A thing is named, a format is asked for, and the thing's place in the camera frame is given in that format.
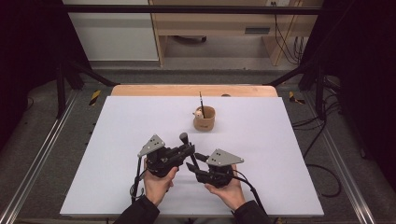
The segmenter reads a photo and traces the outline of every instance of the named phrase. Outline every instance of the white cabinet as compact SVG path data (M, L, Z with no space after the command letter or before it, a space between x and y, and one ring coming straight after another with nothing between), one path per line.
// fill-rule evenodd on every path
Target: white cabinet
M146 0L64 0L67 5L147 5ZM69 13L90 61L158 61L149 13Z

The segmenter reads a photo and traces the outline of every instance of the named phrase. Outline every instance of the black sleeve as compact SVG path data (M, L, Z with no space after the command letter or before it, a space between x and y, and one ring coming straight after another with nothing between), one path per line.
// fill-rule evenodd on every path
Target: black sleeve
M270 224L271 219L255 201L244 203L235 210L233 216L238 224Z
M160 210L145 195L131 204L114 224L152 224Z

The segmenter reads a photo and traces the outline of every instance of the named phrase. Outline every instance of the black stand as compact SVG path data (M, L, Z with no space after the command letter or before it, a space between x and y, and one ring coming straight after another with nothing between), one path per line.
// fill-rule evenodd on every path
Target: black stand
M78 72L84 73L95 80L105 84L108 87L114 87L120 85L120 83L112 82L104 77L93 72L90 68L87 68L76 62L60 63L57 68L57 88L58 88L58 115L59 119L66 109L66 97L64 90L64 79L70 84L73 90L81 90L84 86L84 82L78 75Z
M295 77L299 74L304 74L303 78L301 79L299 83L299 88L302 91L310 89L312 84L316 81L317 82L317 88L316 88L316 100L315 100L315 109L318 113L318 117L322 120L325 119L325 112L323 109L323 87L325 83L325 76L324 76L324 71L322 67L320 66L321 63L325 60L326 56L331 52L332 50L332 42L337 42L337 40L334 40L336 37L336 32L338 32L338 27L341 24L341 22L344 20L346 14L348 11L351 9L351 7L354 5L356 0L350 0L348 6L344 10L343 14L339 17L338 21L335 23L335 25L332 27L330 32L325 36L323 41L320 42L317 50L312 54L310 57L309 61L300 64L297 68L294 70L288 72L286 75L283 77L280 77L268 84L263 84L263 85L270 85L273 87L276 87L277 85L282 84L283 82L289 80L292 77Z

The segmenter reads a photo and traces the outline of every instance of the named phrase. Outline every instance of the human hand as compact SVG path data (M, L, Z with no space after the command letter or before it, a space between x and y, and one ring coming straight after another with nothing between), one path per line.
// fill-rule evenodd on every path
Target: human hand
M160 178L156 175L153 175L150 171L145 172L145 176L143 182L145 184L146 189L146 197L158 206L162 201L165 193L169 190L169 188L173 187L172 180L175 178L177 172L177 167L173 167L169 173Z
M233 164L232 167L236 171L236 165ZM210 184L205 184L205 188L212 194L218 195L233 211L246 202L244 193L242 192L241 182L237 179L233 178L227 186L219 189Z

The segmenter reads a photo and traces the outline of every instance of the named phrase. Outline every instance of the brown cup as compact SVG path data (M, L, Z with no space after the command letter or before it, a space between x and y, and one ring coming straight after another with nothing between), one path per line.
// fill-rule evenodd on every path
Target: brown cup
M200 132L209 132L215 126L216 111L212 106L204 105L205 118L194 118L194 128Z

